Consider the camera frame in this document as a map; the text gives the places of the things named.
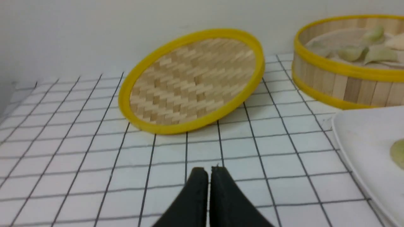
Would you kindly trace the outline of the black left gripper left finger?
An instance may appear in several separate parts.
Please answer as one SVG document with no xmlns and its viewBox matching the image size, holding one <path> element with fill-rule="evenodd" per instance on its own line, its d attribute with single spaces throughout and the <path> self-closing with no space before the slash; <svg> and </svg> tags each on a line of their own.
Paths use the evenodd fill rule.
<svg viewBox="0 0 404 227">
<path fill-rule="evenodd" d="M 195 167 L 179 195 L 154 223 L 154 227 L 205 227 L 208 173 Z"/>
</svg>

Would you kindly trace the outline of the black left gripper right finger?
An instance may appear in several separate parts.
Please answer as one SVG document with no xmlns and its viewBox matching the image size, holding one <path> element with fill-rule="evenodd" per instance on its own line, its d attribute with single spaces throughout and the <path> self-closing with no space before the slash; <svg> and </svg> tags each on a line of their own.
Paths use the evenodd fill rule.
<svg viewBox="0 0 404 227">
<path fill-rule="evenodd" d="M 237 186 L 225 167 L 211 168 L 211 227 L 272 227 Z"/>
</svg>

